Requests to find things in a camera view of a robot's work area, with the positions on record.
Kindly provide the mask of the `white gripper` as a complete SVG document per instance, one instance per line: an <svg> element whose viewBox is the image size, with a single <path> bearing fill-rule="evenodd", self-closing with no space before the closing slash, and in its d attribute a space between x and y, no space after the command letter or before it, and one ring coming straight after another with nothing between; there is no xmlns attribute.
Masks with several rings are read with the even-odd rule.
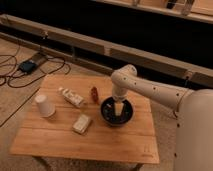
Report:
<svg viewBox="0 0 213 171"><path fill-rule="evenodd" d="M125 100L125 94L123 95L117 95L115 92L112 93L112 97L115 100L115 115L120 116L123 109L123 102Z"/></svg>

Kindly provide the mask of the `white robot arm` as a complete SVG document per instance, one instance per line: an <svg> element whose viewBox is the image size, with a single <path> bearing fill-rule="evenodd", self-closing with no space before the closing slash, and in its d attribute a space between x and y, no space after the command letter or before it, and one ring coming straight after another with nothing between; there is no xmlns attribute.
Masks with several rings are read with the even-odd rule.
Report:
<svg viewBox="0 0 213 171"><path fill-rule="evenodd" d="M131 90L178 113L173 171L213 171L213 89L141 79L133 65L115 70L111 80L116 101L123 101Z"/></svg>

